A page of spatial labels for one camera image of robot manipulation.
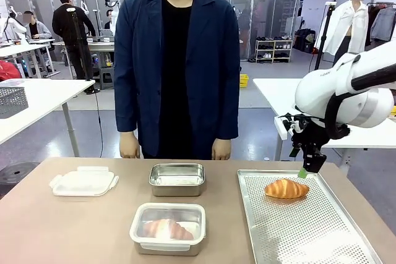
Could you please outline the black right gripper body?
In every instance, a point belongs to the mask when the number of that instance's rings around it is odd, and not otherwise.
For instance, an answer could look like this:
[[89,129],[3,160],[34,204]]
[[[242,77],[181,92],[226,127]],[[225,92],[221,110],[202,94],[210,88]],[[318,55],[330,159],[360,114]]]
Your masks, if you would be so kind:
[[317,125],[312,117],[303,114],[293,116],[291,131],[293,147],[303,147],[305,145],[321,147],[330,140],[324,127]]

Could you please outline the person's right hand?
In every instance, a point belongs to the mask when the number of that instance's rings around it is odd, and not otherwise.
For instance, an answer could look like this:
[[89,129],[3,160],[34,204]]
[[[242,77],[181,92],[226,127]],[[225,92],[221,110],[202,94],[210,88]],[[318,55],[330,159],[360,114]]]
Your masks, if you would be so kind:
[[119,152],[122,158],[140,158],[139,141],[134,132],[120,132]]

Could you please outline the person's left hand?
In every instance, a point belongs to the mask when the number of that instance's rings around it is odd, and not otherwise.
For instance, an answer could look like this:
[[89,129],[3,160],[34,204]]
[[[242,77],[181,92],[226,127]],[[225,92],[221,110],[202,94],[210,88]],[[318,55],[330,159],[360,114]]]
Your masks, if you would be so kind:
[[231,140],[216,138],[212,145],[212,160],[228,160],[231,156]]

